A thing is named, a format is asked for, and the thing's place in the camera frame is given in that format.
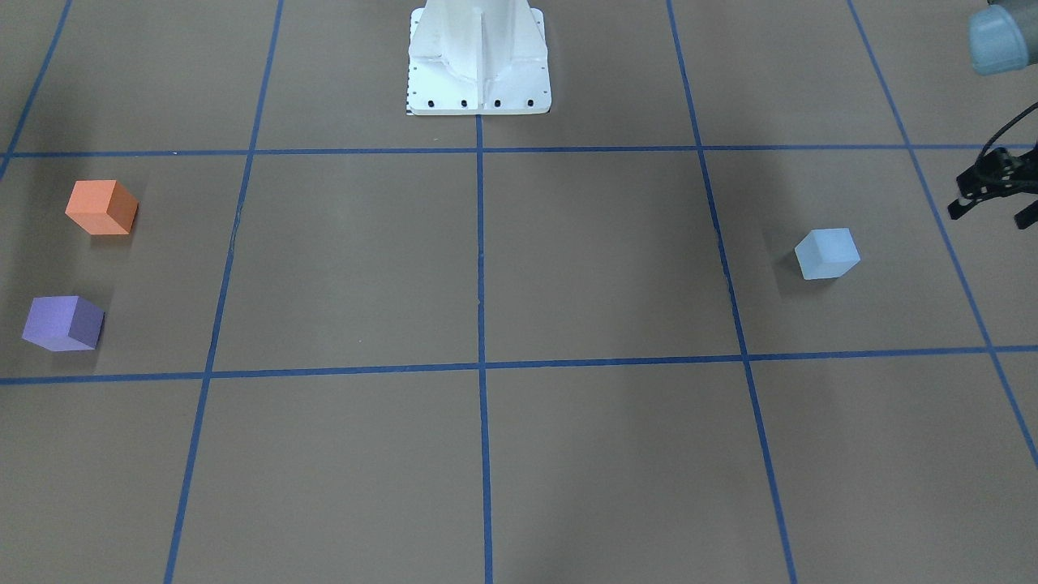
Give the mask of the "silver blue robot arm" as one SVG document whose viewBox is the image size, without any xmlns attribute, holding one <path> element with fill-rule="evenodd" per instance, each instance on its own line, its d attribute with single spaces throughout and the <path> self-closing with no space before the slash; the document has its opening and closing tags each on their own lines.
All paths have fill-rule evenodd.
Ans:
<svg viewBox="0 0 1038 584">
<path fill-rule="evenodd" d="M 989 1 L 968 23 L 972 69 L 981 76 L 1037 62 L 1037 2 Z"/>
</svg>

